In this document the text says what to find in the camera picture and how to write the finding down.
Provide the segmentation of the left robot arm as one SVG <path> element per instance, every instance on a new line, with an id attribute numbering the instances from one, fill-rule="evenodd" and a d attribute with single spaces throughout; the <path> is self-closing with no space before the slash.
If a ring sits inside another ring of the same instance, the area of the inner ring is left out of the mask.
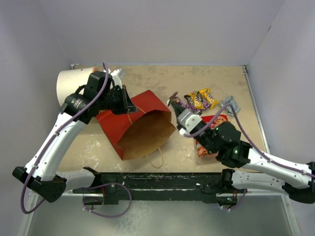
<path id="1" fill-rule="evenodd" d="M 68 190 L 100 190 L 101 180 L 92 168 L 65 173 L 57 169 L 74 139 L 101 110 L 116 115 L 137 110 L 122 84 L 124 74 L 122 69 L 92 72 L 84 85 L 64 99 L 56 123 L 39 151 L 25 166 L 13 170 L 12 175 L 24 189 L 29 188 L 50 203 Z"/>

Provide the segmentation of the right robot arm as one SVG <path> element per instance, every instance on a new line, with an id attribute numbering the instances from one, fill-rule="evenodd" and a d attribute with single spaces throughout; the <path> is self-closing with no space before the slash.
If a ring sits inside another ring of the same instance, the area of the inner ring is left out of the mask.
<path id="1" fill-rule="evenodd" d="M 226 121 L 212 128 L 213 119 L 205 122 L 176 98 L 170 98 L 167 105 L 175 112 L 180 135 L 195 139 L 208 154 L 215 154 L 216 160 L 228 167 L 219 180 L 223 192 L 264 189 L 287 194 L 296 202 L 315 202 L 314 162 L 301 164 L 266 154 L 251 139 L 241 141 L 241 135 L 247 135 L 241 126 L 236 129 Z"/>

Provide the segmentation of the white silver snack packet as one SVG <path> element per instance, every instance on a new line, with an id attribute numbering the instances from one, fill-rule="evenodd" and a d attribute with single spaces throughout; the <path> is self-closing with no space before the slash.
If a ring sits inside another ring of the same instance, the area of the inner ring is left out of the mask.
<path id="1" fill-rule="evenodd" d="M 226 113 L 229 116 L 234 116 L 235 113 L 241 110 L 233 95 L 224 98 L 220 105 L 226 109 Z"/>

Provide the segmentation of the red brown paper bag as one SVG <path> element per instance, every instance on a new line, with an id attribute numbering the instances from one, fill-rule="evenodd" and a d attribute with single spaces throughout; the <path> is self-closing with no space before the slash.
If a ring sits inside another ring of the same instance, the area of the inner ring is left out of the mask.
<path id="1" fill-rule="evenodd" d="M 103 111 L 96 116 L 100 127 L 122 161 L 149 157 L 156 150 L 163 160 L 160 148 L 176 129 L 171 122 L 171 111 L 151 90 L 134 96 L 131 101 L 137 112 L 115 115 Z"/>

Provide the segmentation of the purple brown M&M's packet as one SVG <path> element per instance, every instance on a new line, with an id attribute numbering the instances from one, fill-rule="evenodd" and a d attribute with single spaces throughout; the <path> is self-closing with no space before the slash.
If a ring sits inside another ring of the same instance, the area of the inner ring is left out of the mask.
<path id="1" fill-rule="evenodd" d="M 186 100 L 188 107 L 197 114 L 201 114 L 211 106 L 208 102 L 204 101 L 200 95 L 191 93 L 184 95 L 184 99 Z"/>

